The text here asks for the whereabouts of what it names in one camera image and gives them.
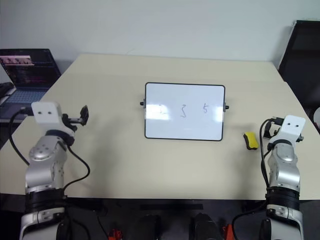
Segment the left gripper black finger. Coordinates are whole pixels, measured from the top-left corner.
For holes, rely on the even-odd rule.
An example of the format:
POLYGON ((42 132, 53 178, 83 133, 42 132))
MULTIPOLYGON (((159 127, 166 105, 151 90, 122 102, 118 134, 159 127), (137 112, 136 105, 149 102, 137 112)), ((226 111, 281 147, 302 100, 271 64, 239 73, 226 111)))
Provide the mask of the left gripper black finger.
POLYGON ((85 126, 88 122, 88 119, 89 119, 89 109, 88 109, 88 106, 85 105, 82 107, 80 111, 80 124, 82 126, 85 126))

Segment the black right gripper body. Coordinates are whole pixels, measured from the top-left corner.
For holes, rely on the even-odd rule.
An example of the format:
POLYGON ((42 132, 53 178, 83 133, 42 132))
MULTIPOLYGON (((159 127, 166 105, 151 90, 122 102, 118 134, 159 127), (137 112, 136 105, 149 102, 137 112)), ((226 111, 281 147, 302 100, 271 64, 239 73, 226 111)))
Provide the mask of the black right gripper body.
POLYGON ((277 124, 272 124, 272 125, 270 126, 270 129, 269 129, 270 137, 272 138, 273 136, 277 135, 279 129, 280 129, 280 126, 279 126, 279 125, 277 125, 277 124))

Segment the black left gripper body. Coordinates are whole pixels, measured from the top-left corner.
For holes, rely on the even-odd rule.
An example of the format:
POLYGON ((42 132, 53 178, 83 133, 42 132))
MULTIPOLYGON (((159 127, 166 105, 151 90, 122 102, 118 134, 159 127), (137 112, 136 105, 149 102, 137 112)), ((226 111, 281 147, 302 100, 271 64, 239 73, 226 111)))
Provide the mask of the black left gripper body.
POLYGON ((76 132, 78 129, 76 124, 81 124, 82 119, 81 118, 70 118, 68 116, 68 114, 63 113, 62 114, 62 122, 67 128, 71 129, 73 132, 76 132))

